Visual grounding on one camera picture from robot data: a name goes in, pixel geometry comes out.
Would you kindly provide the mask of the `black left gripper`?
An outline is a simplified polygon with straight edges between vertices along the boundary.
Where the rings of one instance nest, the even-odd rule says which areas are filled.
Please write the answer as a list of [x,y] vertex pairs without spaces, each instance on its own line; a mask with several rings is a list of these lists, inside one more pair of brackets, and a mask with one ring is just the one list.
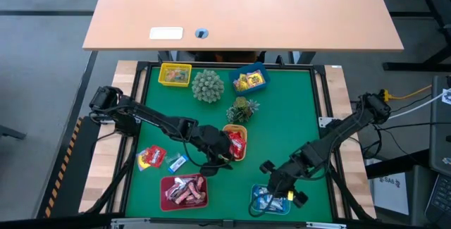
[[[233,160],[230,153],[231,141],[228,135],[212,125],[200,125],[192,131],[192,144],[206,154],[207,160],[215,164]],[[219,169],[233,170],[230,164],[222,166],[201,166],[199,172],[204,177],[215,176]]]

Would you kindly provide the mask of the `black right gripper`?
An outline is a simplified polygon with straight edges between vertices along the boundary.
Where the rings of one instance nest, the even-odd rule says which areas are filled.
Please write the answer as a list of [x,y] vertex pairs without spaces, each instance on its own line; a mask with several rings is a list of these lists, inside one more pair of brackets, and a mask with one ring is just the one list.
[[[295,189],[297,180],[292,176],[294,173],[291,167],[282,165],[275,168],[275,165],[267,160],[260,165],[259,170],[262,173],[270,173],[267,189],[273,196],[287,196],[289,191]],[[302,208],[308,199],[304,192],[294,191],[293,203],[297,208]]]

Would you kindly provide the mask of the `yellow Sour Patch candy bag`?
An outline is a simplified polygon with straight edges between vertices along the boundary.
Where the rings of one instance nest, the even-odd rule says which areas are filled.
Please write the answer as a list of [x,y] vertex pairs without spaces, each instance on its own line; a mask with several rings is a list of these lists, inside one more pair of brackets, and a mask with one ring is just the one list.
[[237,92],[242,92],[242,91],[249,89],[249,84],[247,82],[247,76],[243,73],[240,73],[239,78],[234,80],[233,84],[234,84],[235,90]]
[[266,83],[263,74],[260,70],[256,70],[246,74],[246,81],[248,88],[257,87]]

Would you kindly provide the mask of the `teal plastic bin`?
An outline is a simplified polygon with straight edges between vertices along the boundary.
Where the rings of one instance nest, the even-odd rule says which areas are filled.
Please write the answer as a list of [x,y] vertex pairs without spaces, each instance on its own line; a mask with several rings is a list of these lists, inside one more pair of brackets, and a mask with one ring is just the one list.
[[[253,188],[254,186],[262,186],[262,187],[266,187],[265,185],[262,185],[262,184],[254,184],[254,185],[252,186],[252,188]],[[255,209],[254,209],[254,203],[255,203],[256,198],[257,198],[258,196],[255,197],[255,196],[253,195],[253,193],[252,193],[252,188],[251,188],[251,204],[250,204],[250,208],[251,208],[252,211],[255,211],[255,212],[257,212],[257,213],[262,213],[262,212],[264,212],[264,213],[275,214],[275,215],[287,215],[287,214],[289,213],[289,211],[290,211],[290,202],[289,202],[289,200],[288,200],[288,205],[287,205],[287,206],[284,206],[284,207],[285,207],[285,210],[282,211],[282,212],[269,211],[269,210],[268,210],[268,207],[266,207],[266,208],[265,208],[264,210],[262,210],[262,211],[257,211],[257,210],[255,210]],[[268,204],[271,204],[271,203],[273,202],[273,199],[274,199],[274,198],[280,198],[280,197],[273,197],[273,195],[270,194],[270,193],[268,193],[267,195],[269,196],[269,202],[268,202]]]

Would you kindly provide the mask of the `orange plastic bin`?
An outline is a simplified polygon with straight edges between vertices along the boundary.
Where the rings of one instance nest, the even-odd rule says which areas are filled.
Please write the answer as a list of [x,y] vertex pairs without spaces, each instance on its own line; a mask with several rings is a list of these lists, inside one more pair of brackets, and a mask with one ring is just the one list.
[[247,142],[247,129],[242,125],[233,125],[233,124],[225,125],[223,128],[223,131],[226,133],[227,136],[228,136],[229,132],[240,132],[241,135],[245,138],[245,140]]

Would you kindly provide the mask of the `green table mat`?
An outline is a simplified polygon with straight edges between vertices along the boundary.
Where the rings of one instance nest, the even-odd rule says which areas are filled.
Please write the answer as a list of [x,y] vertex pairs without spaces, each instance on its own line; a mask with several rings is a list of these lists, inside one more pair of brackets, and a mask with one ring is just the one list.
[[[193,118],[200,125],[218,129],[227,124],[226,111],[235,101],[235,91],[227,70],[217,72],[225,83],[221,99],[208,104],[193,97],[190,88],[167,87],[159,83],[159,69],[152,69],[146,105],[167,116]],[[248,147],[242,161],[231,170],[220,169],[208,178],[209,203],[204,208],[163,211],[161,179],[168,176],[168,163],[141,171],[134,168],[128,193],[127,217],[249,220],[251,188],[265,185],[268,175],[259,167],[269,160],[282,165],[306,142],[318,138],[316,106],[308,71],[272,70],[268,86],[247,95],[259,109],[245,123]]]

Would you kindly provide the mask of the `spiky green succulent plant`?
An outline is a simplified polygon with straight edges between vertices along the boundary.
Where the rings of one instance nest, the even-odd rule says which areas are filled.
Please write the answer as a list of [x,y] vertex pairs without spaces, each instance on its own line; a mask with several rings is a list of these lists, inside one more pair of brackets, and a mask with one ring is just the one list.
[[252,115],[259,110],[260,104],[245,97],[237,97],[232,106],[226,111],[226,118],[229,123],[246,123]]

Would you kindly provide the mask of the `red plastic bin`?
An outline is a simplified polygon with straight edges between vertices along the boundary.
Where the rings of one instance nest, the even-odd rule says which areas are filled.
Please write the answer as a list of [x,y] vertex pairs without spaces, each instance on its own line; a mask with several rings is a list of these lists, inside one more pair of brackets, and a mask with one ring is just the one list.
[[[180,186],[180,191],[178,192],[177,196],[174,199],[167,199],[165,196],[165,191],[171,187],[172,185],[174,185],[174,178],[176,177],[181,177],[181,178],[189,178],[190,182],[193,182],[194,184],[197,183],[197,178],[199,176],[202,176],[205,179],[205,182],[202,186],[202,190],[198,192],[206,192],[206,201],[204,203],[199,203],[197,204],[195,201],[196,199],[194,198],[194,196],[192,194],[190,194],[186,199],[184,199],[180,204],[176,204],[175,203],[175,199],[177,197],[179,197],[182,193],[183,190],[185,188],[185,185],[181,185]],[[162,211],[176,211],[176,210],[183,210],[183,209],[199,209],[199,208],[204,208],[205,206],[207,206],[208,202],[209,202],[209,196],[208,196],[208,187],[207,187],[207,181],[206,178],[201,175],[201,174],[191,174],[191,175],[178,175],[178,176],[168,176],[168,177],[164,177],[161,179],[161,184],[160,184],[160,189],[161,189],[161,195],[160,195],[160,207]]]

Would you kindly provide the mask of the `round pale succulent in pot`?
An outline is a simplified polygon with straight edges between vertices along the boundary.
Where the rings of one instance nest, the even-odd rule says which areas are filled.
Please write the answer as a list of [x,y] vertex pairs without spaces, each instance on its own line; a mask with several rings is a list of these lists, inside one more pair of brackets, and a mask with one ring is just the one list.
[[224,82],[214,70],[198,72],[192,81],[193,97],[209,104],[219,101],[224,89]]

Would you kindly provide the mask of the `white printed box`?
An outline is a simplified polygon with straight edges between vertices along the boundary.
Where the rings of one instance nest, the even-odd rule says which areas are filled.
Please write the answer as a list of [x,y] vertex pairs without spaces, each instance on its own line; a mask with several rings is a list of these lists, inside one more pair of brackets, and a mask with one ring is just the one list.
[[404,173],[383,176],[371,180],[373,185],[374,205],[400,213],[409,215],[409,204]]

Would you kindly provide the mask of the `yellow mesh basket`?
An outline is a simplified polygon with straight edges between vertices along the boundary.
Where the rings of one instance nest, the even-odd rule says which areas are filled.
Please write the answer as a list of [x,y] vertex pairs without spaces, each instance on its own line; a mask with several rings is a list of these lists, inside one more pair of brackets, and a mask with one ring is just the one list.
[[[188,83],[180,83],[180,82],[164,82],[164,76],[168,70],[172,70],[175,68],[181,68],[185,70],[185,72],[189,73],[189,82]],[[190,64],[181,64],[181,63],[162,63],[161,69],[159,72],[158,82],[163,86],[169,87],[188,87],[190,84],[192,66]]]

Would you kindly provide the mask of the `white desk cover plate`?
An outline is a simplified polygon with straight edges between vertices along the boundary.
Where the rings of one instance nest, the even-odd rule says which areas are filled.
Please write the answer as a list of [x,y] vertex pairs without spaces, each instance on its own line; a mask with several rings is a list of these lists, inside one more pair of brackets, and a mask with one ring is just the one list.
[[183,38],[182,27],[152,27],[149,38],[152,40],[180,40]]

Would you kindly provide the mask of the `yellow black hazard tape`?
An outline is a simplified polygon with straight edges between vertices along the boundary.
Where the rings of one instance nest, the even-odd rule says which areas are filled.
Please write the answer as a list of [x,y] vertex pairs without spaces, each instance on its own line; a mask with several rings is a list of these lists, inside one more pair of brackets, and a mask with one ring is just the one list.
[[67,170],[71,154],[73,153],[73,148],[75,146],[75,141],[77,139],[81,124],[82,118],[78,118],[73,133],[70,136],[70,140],[67,143],[68,146],[63,150],[62,155],[59,156],[59,158],[61,158],[61,161],[56,162],[56,177],[54,180],[50,180],[51,188],[49,197],[44,198],[44,218],[49,218],[51,216],[51,210],[56,203],[58,191],[61,189],[64,173]]

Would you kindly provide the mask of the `black keyboard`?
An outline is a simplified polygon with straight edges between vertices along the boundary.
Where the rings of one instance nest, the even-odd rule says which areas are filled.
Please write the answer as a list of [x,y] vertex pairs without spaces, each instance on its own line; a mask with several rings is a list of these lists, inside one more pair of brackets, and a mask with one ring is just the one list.
[[440,229],[451,229],[451,177],[439,174],[436,178],[425,217]]

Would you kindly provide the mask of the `tan wooden desk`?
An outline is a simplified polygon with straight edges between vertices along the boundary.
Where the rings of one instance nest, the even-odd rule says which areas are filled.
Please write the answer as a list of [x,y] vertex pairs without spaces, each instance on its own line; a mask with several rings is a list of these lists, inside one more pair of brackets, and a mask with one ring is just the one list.
[[[152,40],[152,27],[182,27]],[[198,28],[209,36],[195,37]],[[86,50],[402,51],[384,0],[98,0]]]

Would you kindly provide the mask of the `grey cabinet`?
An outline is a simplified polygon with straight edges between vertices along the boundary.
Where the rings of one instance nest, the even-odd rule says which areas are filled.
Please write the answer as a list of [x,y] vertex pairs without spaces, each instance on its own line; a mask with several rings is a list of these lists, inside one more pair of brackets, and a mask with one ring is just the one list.
[[451,177],[451,75],[435,76],[432,92],[429,163]]

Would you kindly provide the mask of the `dark furniture foot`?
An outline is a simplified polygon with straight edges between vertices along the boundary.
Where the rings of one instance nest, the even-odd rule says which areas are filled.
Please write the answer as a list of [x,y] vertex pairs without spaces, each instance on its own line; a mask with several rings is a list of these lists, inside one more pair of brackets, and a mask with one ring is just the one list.
[[12,137],[16,138],[17,140],[23,140],[25,139],[26,134],[0,125],[0,137]]

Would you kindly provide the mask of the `black aluminium table frame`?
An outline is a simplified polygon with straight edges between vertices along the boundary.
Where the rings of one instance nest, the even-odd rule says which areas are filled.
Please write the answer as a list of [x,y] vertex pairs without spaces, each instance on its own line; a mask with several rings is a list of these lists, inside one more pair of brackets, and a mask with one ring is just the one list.
[[[152,72],[152,69],[160,67],[148,67],[147,70]],[[324,67],[326,71],[332,71],[330,67]],[[326,74],[320,74],[319,70],[316,72],[313,67],[306,70],[288,70],[288,71],[308,71],[311,76],[311,84],[314,93],[314,102],[316,106],[316,115],[319,116],[332,116],[331,105],[329,97],[326,99],[324,92],[328,89],[332,92],[331,81],[326,87],[327,79],[331,78],[331,72],[329,71],[328,76]],[[146,103],[147,92],[149,89],[149,81],[151,72],[149,72],[149,78],[144,81],[144,71],[142,71],[142,76],[139,79],[139,84],[137,88],[137,98],[142,99]],[[82,193],[82,201],[80,203],[79,211],[86,211],[90,208],[94,201],[100,198],[101,194],[105,191],[108,185],[112,181],[113,174],[115,174],[116,161],[119,159],[119,150],[124,148],[122,161],[125,162],[126,157],[130,151],[133,139],[128,139],[126,141],[125,147],[121,146],[121,136],[118,134],[106,137],[99,141],[99,144],[94,148],[94,157],[92,159],[89,172],[87,175],[87,180],[85,183],[85,188]],[[186,154],[184,146],[181,142],[176,142],[170,140],[169,137],[164,135],[160,129],[157,127],[143,123],[140,129],[140,135],[137,138],[137,146],[133,148],[133,151],[141,152],[147,147],[152,145],[157,145],[163,147],[168,154],[180,153]],[[353,141],[348,140],[343,142],[340,150],[340,158],[345,162],[342,168],[343,172],[346,172],[345,180],[347,186],[351,190],[351,187],[356,187],[354,191],[354,197],[356,199],[360,198],[358,201],[366,209],[366,212],[372,216],[375,216],[375,211],[373,208],[373,201],[371,195],[369,194],[368,183],[366,182],[366,172],[364,168],[363,158],[360,154],[359,145]],[[119,184],[115,194],[110,200],[112,206],[110,208],[104,208],[102,212],[107,209],[113,212],[125,212],[126,204],[128,203],[128,193],[130,190],[130,183],[132,178],[132,173],[134,168],[137,167],[137,162],[133,160],[131,165],[131,171],[129,174],[124,176],[122,182]],[[169,174],[168,176],[174,175],[191,175],[198,173],[200,167],[195,166],[191,161],[186,162],[180,167],[174,174]],[[296,183],[296,189],[298,191],[303,191],[309,198],[308,202],[300,209],[298,209],[294,204],[291,204],[290,211],[287,215],[275,215],[266,213],[265,215],[253,218],[249,220],[231,220],[231,219],[192,219],[192,218],[151,218],[150,222],[166,222],[168,223],[194,223],[199,222],[200,225],[213,225],[214,223],[222,225],[223,228],[265,228],[265,226],[289,226],[293,227],[295,225],[301,225],[301,222],[332,222],[333,217],[345,217],[344,206],[342,195],[333,183],[332,178],[324,177],[317,181],[303,181],[298,180]],[[149,217],[127,217],[126,218],[149,218]]]

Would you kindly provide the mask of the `black desk leg frame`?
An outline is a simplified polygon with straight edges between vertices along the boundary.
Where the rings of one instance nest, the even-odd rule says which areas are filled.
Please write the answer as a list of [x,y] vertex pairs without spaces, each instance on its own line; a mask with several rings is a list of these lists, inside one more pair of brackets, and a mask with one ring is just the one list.
[[445,22],[435,7],[433,0],[424,0],[428,11],[390,11],[392,18],[432,18],[438,24],[439,33],[445,38],[446,45],[436,54],[420,63],[385,62],[386,71],[414,71],[414,72],[451,72],[451,63],[443,61],[451,58],[451,28],[445,27]]

